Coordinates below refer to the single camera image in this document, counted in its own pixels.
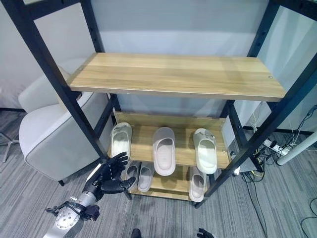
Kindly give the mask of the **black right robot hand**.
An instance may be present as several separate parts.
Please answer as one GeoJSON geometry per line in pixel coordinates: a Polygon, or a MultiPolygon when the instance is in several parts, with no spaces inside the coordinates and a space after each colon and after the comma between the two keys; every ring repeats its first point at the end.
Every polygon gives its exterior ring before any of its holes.
{"type": "Polygon", "coordinates": [[[214,235],[203,228],[199,228],[197,237],[198,238],[214,238],[214,235]]]}

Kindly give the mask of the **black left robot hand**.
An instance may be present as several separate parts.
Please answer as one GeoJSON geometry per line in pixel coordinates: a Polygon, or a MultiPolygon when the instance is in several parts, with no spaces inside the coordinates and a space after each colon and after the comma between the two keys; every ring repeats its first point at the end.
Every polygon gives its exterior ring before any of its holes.
{"type": "Polygon", "coordinates": [[[97,200],[100,200],[104,194],[117,194],[127,191],[136,180],[135,177],[128,180],[121,180],[120,178],[122,171],[128,164],[127,161],[127,153],[122,152],[101,164],[86,181],[82,192],[90,192],[97,200]]]}

